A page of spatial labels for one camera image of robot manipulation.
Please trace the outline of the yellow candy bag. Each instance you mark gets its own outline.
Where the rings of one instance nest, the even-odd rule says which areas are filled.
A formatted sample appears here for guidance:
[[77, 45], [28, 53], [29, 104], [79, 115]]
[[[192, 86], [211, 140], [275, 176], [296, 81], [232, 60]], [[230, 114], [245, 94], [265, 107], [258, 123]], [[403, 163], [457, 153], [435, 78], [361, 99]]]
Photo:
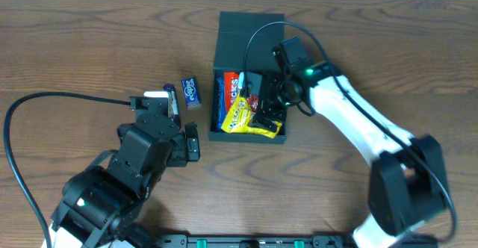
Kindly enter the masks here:
[[283, 125], [281, 122], [273, 121], [273, 124], [277, 125], [277, 128], [268, 131], [265, 128], [250, 126], [249, 122], [251, 120], [252, 108], [244, 97], [239, 96], [230, 107], [226, 118], [221, 125], [221, 129], [226, 133], [256, 134], [268, 138], [274, 138]]

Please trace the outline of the dark blue chocolate bar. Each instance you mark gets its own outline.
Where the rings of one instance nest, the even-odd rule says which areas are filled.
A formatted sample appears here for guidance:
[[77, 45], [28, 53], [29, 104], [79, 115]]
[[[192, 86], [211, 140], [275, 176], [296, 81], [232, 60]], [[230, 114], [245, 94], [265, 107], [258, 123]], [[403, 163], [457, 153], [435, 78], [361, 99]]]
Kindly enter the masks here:
[[164, 89], [164, 91], [169, 92], [172, 96], [172, 120], [176, 125], [180, 126], [181, 125], [181, 119], [180, 119], [180, 114], [179, 114], [176, 88], [173, 84], [165, 84], [163, 86], [163, 89]]

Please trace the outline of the long blue snack bar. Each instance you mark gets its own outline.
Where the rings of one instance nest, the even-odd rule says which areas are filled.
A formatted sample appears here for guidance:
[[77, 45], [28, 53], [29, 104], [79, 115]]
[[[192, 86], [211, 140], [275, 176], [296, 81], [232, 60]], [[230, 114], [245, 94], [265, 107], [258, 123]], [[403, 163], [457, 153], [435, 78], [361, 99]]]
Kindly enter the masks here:
[[217, 92], [217, 124], [216, 130], [221, 131], [222, 124], [226, 118], [226, 103], [225, 103], [225, 85], [224, 78], [216, 78], [218, 92]]

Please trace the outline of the blue Eclipse gum pack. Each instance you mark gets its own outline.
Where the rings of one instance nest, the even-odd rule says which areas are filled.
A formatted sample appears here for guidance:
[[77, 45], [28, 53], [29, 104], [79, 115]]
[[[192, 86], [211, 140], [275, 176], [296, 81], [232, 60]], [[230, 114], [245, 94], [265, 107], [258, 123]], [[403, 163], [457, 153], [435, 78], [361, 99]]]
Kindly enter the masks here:
[[186, 106], [193, 107], [201, 104], [199, 86], [195, 77], [183, 78], [181, 85], [184, 93]]

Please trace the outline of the red Hacks candy bag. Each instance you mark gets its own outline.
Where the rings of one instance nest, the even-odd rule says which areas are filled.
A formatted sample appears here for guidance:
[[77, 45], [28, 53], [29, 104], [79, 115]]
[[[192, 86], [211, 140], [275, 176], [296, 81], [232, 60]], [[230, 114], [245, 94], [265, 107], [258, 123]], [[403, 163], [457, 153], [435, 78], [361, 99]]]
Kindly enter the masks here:
[[[239, 72], [225, 72], [223, 74], [225, 85], [225, 103], [226, 112], [229, 111], [236, 98], [239, 97], [241, 90], [238, 89]], [[255, 73], [248, 77], [249, 95], [247, 101], [255, 113], [258, 107], [259, 93], [261, 89], [261, 76]]]

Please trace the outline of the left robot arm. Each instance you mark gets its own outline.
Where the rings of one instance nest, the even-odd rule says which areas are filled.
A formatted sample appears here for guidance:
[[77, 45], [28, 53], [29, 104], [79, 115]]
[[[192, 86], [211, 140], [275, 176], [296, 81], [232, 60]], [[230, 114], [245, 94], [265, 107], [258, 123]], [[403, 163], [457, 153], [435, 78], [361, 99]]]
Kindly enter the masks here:
[[46, 246], [145, 246], [133, 240], [134, 221], [165, 169], [200, 159], [196, 123], [176, 123], [168, 99], [133, 96], [130, 103], [135, 121], [118, 126], [119, 148], [101, 153], [63, 186]]

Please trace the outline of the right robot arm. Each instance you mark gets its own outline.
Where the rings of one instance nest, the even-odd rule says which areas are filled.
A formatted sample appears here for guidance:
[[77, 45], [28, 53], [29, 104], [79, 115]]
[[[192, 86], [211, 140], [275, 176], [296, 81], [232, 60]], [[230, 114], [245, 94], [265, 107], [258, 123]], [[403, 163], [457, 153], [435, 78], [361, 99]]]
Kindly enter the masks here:
[[307, 115], [327, 118], [360, 152], [370, 167], [370, 214], [352, 233], [353, 246], [436, 244], [415, 230], [453, 209], [438, 141], [388, 120], [330, 62], [315, 63], [300, 38], [280, 42], [272, 53], [280, 71], [264, 75], [252, 126], [276, 131], [288, 108], [305, 104]]

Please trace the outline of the dark green open box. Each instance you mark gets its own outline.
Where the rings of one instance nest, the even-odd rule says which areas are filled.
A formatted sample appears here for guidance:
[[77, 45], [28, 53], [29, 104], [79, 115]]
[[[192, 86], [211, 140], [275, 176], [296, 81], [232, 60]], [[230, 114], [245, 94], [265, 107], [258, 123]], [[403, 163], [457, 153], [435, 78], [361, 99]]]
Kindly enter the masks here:
[[[223, 76], [224, 72], [279, 73], [280, 69], [273, 56], [272, 48], [285, 39], [282, 25], [266, 27], [270, 22], [285, 19], [283, 13], [220, 13], [217, 44], [212, 66], [213, 78]], [[243, 58], [247, 57], [246, 67]], [[229, 134], [217, 130], [219, 86], [212, 81], [211, 114], [208, 139], [228, 143], [266, 143], [283, 144], [287, 140], [286, 128], [281, 127], [274, 138], [255, 134]]]

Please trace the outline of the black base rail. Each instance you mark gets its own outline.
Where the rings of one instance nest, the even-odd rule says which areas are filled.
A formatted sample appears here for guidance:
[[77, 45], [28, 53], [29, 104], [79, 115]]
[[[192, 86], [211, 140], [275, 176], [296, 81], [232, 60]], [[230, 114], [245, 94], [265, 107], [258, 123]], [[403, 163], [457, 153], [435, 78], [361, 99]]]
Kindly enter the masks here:
[[224, 237], [160, 235], [154, 248], [356, 248], [349, 235], [319, 234], [311, 237]]

